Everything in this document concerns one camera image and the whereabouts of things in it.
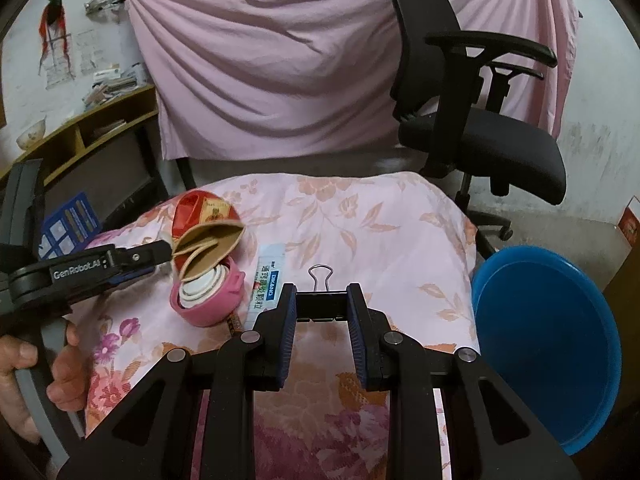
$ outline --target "pink floral bedsheet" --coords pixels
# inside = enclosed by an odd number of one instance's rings
[[[475,227],[417,174],[250,174],[204,189],[233,203],[247,225],[233,253],[246,273],[241,320],[258,247],[283,242],[284,278],[298,290],[312,290],[311,265],[327,264],[335,269],[333,290],[360,283],[370,307],[423,345],[447,352],[478,348],[469,281]],[[92,244],[131,247],[167,238],[176,201]],[[72,320],[92,359],[88,433],[171,348],[206,352],[229,338],[225,323],[196,328],[183,321],[169,304],[172,281],[167,264],[123,290],[74,306]],[[440,425],[443,473],[450,477],[443,416]],[[346,324],[299,324],[285,387],[255,394],[257,479],[383,479],[387,431],[387,394],[361,389]]]

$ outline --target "pink curtain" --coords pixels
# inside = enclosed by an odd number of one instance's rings
[[[574,65],[573,1],[450,1],[464,29],[522,36],[558,54],[558,68],[538,67],[545,82],[514,79],[503,107],[557,137]],[[127,2],[158,88],[165,158],[247,160],[396,142],[388,94],[400,35],[391,0]]]

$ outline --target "finger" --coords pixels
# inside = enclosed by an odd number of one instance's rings
[[[84,410],[84,407],[86,406],[86,395],[82,394],[81,396],[76,397],[73,400],[68,400],[67,402],[57,402],[56,406],[63,412],[79,412],[80,410]]]
[[[66,326],[66,342],[71,346],[78,346],[80,344],[78,327],[71,322]]]
[[[15,369],[29,368],[38,361],[38,349],[10,335],[0,337],[0,376],[13,375]]]
[[[47,386],[47,397],[53,403],[67,402],[84,394],[84,377],[76,377],[64,383],[56,381]]]
[[[15,433],[36,444],[40,435],[15,381],[14,368],[36,364],[37,348],[14,337],[0,338],[0,414]]]
[[[68,381],[74,377],[84,376],[82,354],[76,346],[65,346],[51,367],[54,381]]]

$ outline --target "chair wheel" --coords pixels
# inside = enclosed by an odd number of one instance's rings
[[[513,236],[513,229],[510,227],[503,227],[500,229],[500,233],[498,234],[498,238],[503,242],[506,242],[509,238]]]

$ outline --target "chair backrest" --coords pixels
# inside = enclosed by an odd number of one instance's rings
[[[396,101],[397,120],[415,114],[429,99],[440,95],[445,61],[439,47],[424,43],[430,32],[460,30],[449,0],[392,0],[402,54],[391,97]]]

